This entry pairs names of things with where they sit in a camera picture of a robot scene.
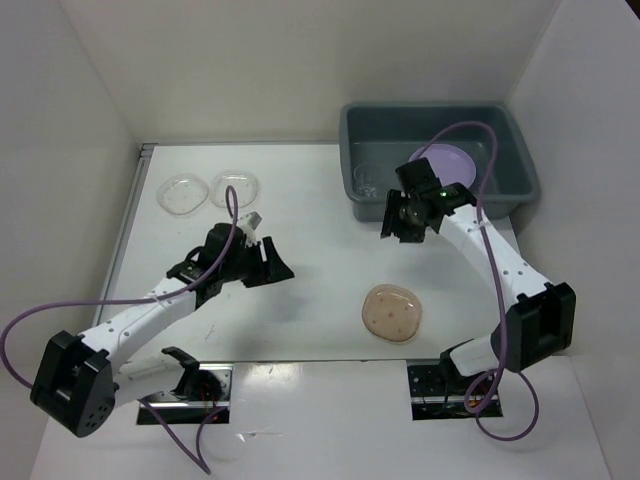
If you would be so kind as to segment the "purple plate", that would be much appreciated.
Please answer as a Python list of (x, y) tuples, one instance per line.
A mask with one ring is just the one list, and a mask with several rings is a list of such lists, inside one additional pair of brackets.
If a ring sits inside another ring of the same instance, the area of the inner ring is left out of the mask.
[(424, 152), (415, 151), (410, 161), (427, 159), (443, 186), (460, 183), (464, 187), (471, 187), (476, 180), (476, 165), (470, 155), (459, 147), (434, 143)]

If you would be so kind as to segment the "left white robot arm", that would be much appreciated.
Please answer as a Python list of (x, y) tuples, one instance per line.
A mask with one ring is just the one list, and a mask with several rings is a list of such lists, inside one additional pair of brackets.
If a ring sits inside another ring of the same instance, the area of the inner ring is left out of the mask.
[(210, 380), (199, 361), (168, 346), (135, 361), (133, 355), (172, 324), (217, 296), (224, 284), (246, 288), (294, 278), (271, 237), (218, 223), (201, 246), (171, 267), (145, 297), (111, 319), (48, 342), (30, 392), (31, 402), (78, 438), (99, 429), (118, 407), (158, 392), (189, 399)]

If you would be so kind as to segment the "clear square dish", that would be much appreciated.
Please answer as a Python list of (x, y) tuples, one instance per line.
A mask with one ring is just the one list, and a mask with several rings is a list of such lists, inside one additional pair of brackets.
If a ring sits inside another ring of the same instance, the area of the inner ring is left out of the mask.
[(231, 186), (237, 196), (238, 208), (247, 209), (258, 199), (260, 184), (258, 178), (250, 172), (224, 171), (216, 175), (210, 183), (209, 200), (218, 208), (226, 208), (226, 190)]
[(165, 181), (156, 192), (156, 201), (167, 213), (184, 216), (203, 205), (208, 196), (209, 187), (200, 177), (184, 173)]

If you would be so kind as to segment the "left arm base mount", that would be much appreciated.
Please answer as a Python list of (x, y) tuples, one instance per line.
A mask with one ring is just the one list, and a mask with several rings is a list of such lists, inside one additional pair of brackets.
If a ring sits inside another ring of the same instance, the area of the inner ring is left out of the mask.
[(229, 423), (234, 366), (204, 363), (200, 371), (200, 383), (191, 388), (187, 397), (161, 391), (145, 398), (168, 425), (200, 424), (215, 408), (220, 412), (215, 414), (210, 423)]

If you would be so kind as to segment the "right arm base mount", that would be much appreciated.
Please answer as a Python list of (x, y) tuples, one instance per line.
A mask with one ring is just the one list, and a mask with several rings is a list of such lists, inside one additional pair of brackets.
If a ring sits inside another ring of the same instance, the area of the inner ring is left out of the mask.
[(413, 421), (467, 419), (474, 415), (465, 408), (464, 395), (473, 377), (447, 385), (436, 360), (406, 364)]

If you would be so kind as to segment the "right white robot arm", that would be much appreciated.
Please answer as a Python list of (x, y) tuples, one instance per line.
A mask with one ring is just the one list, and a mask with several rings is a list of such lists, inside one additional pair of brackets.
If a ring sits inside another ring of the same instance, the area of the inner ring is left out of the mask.
[(401, 187), (387, 194), (382, 237), (421, 243), (432, 230), (466, 258), (498, 300), (500, 318), (492, 333), (442, 353), (441, 386), (460, 393), (485, 371), (519, 373), (568, 348), (574, 290), (532, 268), (489, 221), (479, 200), (460, 183), (442, 185), (427, 160), (408, 162), (395, 173)]

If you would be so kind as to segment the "brown translucent square dish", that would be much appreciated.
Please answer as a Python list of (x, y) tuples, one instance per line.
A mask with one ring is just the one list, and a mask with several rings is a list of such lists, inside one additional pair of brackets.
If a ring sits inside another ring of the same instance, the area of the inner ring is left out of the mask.
[(410, 342), (418, 333), (423, 308), (411, 291), (381, 284), (366, 295), (361, 309), (364, 327), (374, 336), (394, 344)]

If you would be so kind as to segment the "clear glass cup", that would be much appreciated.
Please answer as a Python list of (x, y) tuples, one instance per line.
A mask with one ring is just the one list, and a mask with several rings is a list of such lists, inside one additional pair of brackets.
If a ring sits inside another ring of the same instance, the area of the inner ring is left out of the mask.
[(377, 166), (370, 163), (357, 165), (353, 170), (354, 192), (365, 198), (377, 198), (380, 188), (380, 173)]

